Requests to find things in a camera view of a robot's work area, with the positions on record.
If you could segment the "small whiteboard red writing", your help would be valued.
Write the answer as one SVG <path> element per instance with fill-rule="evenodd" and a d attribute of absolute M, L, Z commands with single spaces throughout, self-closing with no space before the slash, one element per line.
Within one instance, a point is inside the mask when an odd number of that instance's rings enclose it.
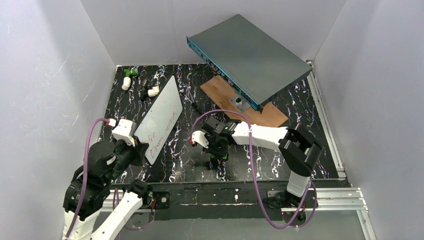
<path fill-rule="evenodd" d="M 182 111 L 177 81 L 171 76 L 135 130 L 138 140 L 149 144 L 144 158 L 150 165 L 157 160 Z"/>

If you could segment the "green whiteboard eraser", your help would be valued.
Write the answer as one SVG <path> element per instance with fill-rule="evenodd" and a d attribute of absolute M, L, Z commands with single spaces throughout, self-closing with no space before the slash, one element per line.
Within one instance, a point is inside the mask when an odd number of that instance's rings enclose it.
<path fill-rule="evenodd" d="M 209 155 L 209 159 L 211 161 L 227 161 L 229 158 L 229 154 L 228 153 L 211 153 Z"/>

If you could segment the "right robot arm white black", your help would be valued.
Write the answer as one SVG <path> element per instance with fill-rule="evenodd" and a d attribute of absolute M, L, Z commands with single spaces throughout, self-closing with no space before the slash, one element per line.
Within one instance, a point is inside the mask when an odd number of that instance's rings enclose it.
<path fill-rule="evenodd" d="M 297 207 L 301 202 L 314 168 L 323 152 L 322 144 L 300 123 L 290 127 L 268 127 L 215 118 L 204 122 L 191 135 L 192 146 L 201 145 L 212 159 L 228 158 L 230 145 L 252 145 L 280 153 L 290 169 L 290 176 L 277 206 Z"/>

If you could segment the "white pipe elbow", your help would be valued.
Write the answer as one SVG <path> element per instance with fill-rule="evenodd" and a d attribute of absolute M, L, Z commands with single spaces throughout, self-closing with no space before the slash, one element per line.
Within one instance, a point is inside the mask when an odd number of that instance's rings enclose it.
<path fill-rule="evenodd" d="M 124 77 L 121 85 L 122 90 L 128 91 L 131 87 L 132 79 L 130 77 Z"/>

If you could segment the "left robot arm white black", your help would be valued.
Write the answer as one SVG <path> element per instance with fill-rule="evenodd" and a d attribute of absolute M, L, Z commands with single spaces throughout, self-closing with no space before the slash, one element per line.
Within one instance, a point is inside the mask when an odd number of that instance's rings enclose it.
<path fill-rule="evenodd" d="M 79 167 L 67 188 L 64 201 L 64 240 L 113 240 L 136 210 L 147 203 L 152 187 L 134 180 L 108 218 L 94 228 L 110 186 L 129 165 L 141 165 L 148 143 L 127 144 L 124 140 L 99 141 L 88 149 L 87 161 Z"/>

